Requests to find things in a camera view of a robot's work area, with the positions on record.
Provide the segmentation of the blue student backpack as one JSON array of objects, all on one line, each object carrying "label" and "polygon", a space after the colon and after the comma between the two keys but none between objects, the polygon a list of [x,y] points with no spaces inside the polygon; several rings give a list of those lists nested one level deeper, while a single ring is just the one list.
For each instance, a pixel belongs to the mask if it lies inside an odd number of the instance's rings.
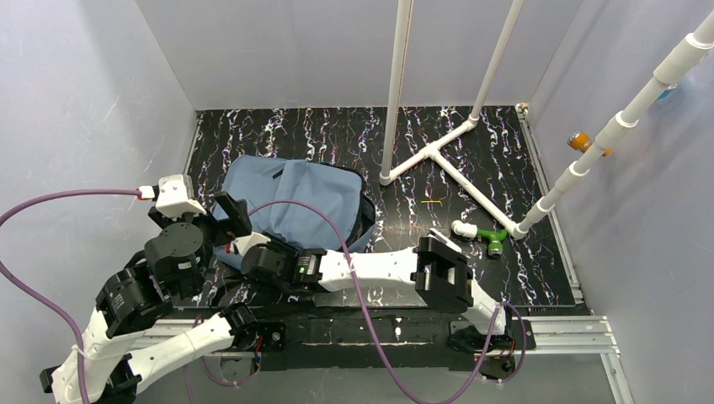
[{"label": "blue student backpack", "polygon": [[351,168],[301,159],[243,155],[232,162],[222,191],[243,199],[253,230],[293,248],[285,268],[301,250],[365,252],[376,227],[367,184]]}]

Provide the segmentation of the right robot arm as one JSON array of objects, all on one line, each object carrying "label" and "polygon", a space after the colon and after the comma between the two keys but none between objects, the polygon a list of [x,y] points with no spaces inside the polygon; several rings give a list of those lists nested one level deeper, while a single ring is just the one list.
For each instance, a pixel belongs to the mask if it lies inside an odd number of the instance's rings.
[{"label": "right robot arm", "polygon": [[398,289],[417,295],[428,308],[457,314],[482,335],[507,332],[505,310],[472,277],[464,254],[434,237],[394,252],[342,252],[296,249],[281,242],[236,242],[241,270],[249,278],[297,295],[357,290],[362,286]]}]

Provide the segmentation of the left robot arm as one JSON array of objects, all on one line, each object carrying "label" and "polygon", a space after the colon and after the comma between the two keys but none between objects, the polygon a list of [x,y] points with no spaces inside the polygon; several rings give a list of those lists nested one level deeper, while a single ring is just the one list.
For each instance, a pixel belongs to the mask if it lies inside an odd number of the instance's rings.
[{"label": "left robot arm", "polygon": [[174,311],[173,300],[200,292],[214,247],[248,236],[248,207],[221,192],[227,213],[216,219],[187,191],[169,196],[142,190],[154,201],[149,217],[160,227],[121,271],[100,289],[89,323],[72,353],[40,374],[57,403],[132,403],[164,375],[207,354],[236,348],[255,334],[256,319],[243,304],[218,310],[202,323],[148,348],[132,349],[156,322]]}]

